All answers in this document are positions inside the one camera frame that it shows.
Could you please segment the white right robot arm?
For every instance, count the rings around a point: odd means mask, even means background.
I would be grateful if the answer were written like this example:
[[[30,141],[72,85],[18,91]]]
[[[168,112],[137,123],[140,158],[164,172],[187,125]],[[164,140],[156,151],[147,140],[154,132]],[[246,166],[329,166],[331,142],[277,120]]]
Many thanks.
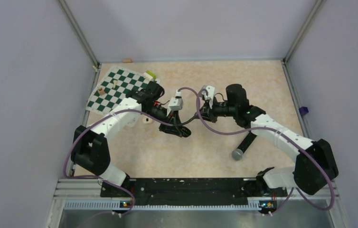
[[[232,117],[235,123],[250,133],[262,137],[285,153],[294,165],[285,168],[270,167],[259,172],[256,190],[263,196],[270,195],[276,188],[298,188],[309,195],[316,194],[328,181],[339,175],[339,170],[328,141],[315,141],[299,135],[270,117],[266,111],[252,105],[246,90],[240,84],[226,87],[227,99],[219,102],[215,88],[202,87],[200,96],[205,102],[199,117],[215,123],[218,117]]]

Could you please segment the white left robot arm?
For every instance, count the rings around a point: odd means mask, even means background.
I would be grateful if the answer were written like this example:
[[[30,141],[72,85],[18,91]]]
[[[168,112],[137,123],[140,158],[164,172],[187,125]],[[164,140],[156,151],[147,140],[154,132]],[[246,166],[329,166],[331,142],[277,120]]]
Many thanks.
[[[112,183],[112,191],[125,196],[130,190],[126,181],[129,176],[117,168],[111,161],[108,142],[126,126],[134,126],[144,115],[161,123],[163,132],[187,137],[189,129],[179,118],[183,107],[180,91],[170,99],[168,107],[163,107],[158,99],[164,94],[164,88],[149,82],[141,90],[129,91],[125,98],[108,114],[89,127],[79,126],[75,130],[74,142],[70,150],[70,159],[94,176]]]

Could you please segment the black charging case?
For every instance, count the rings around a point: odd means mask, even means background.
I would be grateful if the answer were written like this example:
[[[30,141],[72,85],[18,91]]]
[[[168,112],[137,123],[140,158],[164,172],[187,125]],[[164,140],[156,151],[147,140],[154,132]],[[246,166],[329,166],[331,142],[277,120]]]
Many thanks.
[[[178,137],[183,137],[183,138],[187,138],[189,136],[191,136],[191,130],[185,126],[179,126],[176,127],[177,130],[177,136]]]

